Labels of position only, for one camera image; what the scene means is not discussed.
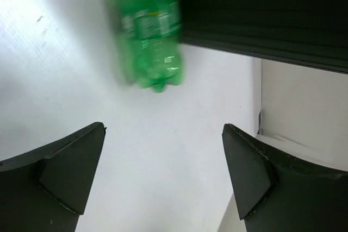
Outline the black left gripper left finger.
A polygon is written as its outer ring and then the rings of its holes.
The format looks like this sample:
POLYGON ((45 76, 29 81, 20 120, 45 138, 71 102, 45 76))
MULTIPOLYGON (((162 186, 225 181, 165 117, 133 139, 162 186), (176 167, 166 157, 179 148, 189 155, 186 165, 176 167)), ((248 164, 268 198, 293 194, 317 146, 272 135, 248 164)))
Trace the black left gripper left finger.
POLYGON ((1 161, 1 231, 75 231, 100 160, 105 126, 1 161))

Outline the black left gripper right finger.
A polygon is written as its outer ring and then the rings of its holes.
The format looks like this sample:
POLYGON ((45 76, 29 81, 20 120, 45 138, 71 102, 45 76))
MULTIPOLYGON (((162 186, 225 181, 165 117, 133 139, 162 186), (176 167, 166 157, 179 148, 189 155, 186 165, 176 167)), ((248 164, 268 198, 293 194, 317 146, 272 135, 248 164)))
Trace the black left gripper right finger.
POLYGON ((247 231, 347 231, 347 172, 292 156, 232 124, 222 139, 247 231))

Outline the green plastic soda bottle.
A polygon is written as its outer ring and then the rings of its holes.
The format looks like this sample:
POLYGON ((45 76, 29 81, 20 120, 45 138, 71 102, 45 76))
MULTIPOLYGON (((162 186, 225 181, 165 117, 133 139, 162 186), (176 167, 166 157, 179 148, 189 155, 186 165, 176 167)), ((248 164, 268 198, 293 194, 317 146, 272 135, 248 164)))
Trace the green plastic soda bottle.
POLYGON ((182 83, 179 0, 112 0, 110 18, 128 83, 155 92, 182 83))

